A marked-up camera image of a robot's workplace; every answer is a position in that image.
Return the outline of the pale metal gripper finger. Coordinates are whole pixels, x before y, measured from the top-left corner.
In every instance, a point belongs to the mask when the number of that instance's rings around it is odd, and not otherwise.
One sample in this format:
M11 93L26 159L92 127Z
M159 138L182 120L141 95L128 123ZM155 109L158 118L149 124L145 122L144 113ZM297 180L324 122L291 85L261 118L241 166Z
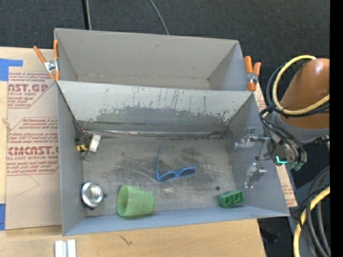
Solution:
M253 162L245 173L244 188L253 188L254 183L259 181L266 172L262 163Z
M247 128L234 143L235 148L251 148L256 142L265 143L269 137L263 134L255 135L255 128Z

